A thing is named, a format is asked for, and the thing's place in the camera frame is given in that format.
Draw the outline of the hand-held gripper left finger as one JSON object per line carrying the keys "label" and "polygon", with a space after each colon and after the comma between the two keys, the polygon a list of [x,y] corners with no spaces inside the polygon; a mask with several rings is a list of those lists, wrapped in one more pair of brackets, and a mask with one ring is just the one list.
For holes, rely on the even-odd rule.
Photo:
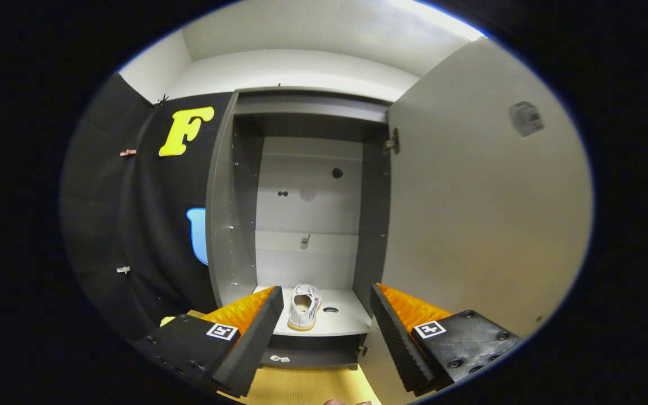
{"label": "hand-held gripper left finger", "polygon": [[213,313],[169,316],[133,347],[197,389],[246,397],[283,307],[281,287],[268,287]]}

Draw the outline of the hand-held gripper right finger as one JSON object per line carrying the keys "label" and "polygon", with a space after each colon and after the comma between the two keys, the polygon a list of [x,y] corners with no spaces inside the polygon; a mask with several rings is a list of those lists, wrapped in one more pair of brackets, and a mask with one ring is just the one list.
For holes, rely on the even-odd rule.
{"label": "hand-held gripper right finger", "polygon": [[449,313],[393,287],[371,285],[370,303],[404,389],[442,390],[512,351],[520,338],[475,310]]}

